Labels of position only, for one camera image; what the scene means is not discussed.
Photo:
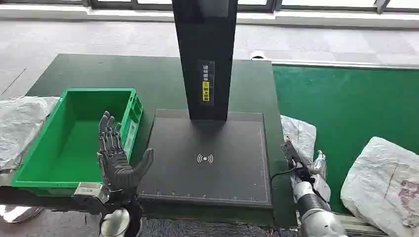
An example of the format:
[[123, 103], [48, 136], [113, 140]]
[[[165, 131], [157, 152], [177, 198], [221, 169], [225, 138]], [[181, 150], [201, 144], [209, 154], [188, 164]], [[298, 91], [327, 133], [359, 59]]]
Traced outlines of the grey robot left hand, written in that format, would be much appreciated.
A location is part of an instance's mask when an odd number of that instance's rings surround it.
[[97, 152], [103, 185], [112, 192], [135, 194], [154, 161], [154, 149], [147, 148], [140, 163], [129, 164], [121, 139], [121, 123], [105, 111], [99, 121]]

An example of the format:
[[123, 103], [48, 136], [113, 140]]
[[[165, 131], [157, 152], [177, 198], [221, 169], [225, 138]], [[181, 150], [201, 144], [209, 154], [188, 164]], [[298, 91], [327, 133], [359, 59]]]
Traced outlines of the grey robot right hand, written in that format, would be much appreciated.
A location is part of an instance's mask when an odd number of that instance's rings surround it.
[[320, 175], [324, 180], [327, 176], [327, 164], [326, 156], [322, 151], [318, 151], [318, 157], [314, 161], [307, 161], [302, 158], [291, 140], [287, 140], [281, 145], [281, 150], [285, 155], [285, 158], [291, 167], [292, 172], [302, 180], [313, 184], [315, 182], [315, 175]]

